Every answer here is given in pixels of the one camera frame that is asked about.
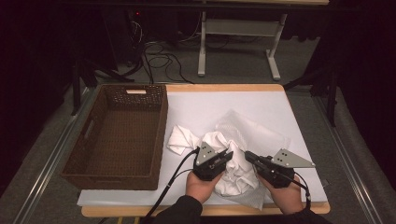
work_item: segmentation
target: crumpled white cloth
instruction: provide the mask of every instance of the crumpled white cloth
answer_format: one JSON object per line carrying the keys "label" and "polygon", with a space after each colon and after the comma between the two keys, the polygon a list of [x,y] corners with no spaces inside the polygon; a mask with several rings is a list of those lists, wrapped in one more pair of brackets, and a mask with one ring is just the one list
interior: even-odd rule
{"label": "crumpled white cloth", "polygon": [[221,198],[262,209],[267,191],[257,179],[251,163],[245,160],[244,151],[252,147],[254,150],[251,151],[260,155],[275,155],[272,152],[288,148],[290,140],[231,111],[216,125],[214,132],[206,133],[202,138],[176,125],[167,147],[181,155],[185,148],[196,149],[203,141],[217,152],[224,149],[228,149],[227,153],[233,151],[233,158],[227,162],[226,172],[215,186],[215,193]]}

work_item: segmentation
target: sleeve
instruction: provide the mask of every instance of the sleeve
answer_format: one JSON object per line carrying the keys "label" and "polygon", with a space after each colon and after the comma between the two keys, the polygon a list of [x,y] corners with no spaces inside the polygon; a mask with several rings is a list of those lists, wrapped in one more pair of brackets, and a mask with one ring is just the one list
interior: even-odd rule
{"label": "sleeve", "polygon": [[284,220],[287,224],[332,224],[324,217],[315,214],[307,208],[301,212],[284,216]]}
{"label": "sleeve", "polygon": [[202,205],[191,196],[181,196],[169,208],[161,211],[153,224],[198,224],[202,213]]}

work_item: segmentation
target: hand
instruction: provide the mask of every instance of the hand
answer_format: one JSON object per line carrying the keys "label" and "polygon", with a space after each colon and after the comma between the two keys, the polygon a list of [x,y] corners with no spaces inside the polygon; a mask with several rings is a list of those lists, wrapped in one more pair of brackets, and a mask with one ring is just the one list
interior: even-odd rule
{"label": "hand", "polygon": [[[280,208],[283,214],[290,215],[304,209],[303,202],[301,201],[301,188],[299,186],[290,183],[287,188],[275,189],[264,178],[259,175],[257,177],[270,190],[274,203]],[[297,175],[294,176],[294,180],[300,182]]]}
{"label": "hand", "polygon": [[206,202],[222,175],[223,173],[219,174],[212,181],[204,181],[198,178],[193,172],[190,172],[187,176],[186,195],[193,197],[200,203]]}

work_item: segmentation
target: brown wicker basket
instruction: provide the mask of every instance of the brown wicker basket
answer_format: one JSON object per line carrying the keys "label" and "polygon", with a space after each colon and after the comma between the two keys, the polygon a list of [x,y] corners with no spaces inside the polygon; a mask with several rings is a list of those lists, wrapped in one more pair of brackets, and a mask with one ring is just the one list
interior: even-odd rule
{"label": "brown wicker basket", "polygon": [[79,189],[158,188],[164,85],[102,85],[61,176]]}

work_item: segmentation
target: silver gripper plate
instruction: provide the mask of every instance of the silver gripper plate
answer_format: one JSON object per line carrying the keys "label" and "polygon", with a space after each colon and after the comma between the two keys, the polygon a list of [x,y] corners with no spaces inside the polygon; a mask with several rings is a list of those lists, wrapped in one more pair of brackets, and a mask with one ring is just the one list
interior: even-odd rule
{"label": "silver gripper plate", "polygon": [[271,160],[272,163],[289,168],[312,168],[315,164],[284,148],[280,149]]}
{"label": "silver gripper plate", "polygon": [[200,165],[215,156],[217,156],[215,149],[213,149],[208,143],[202,142],[201,149],[198,152],[196,165]]}

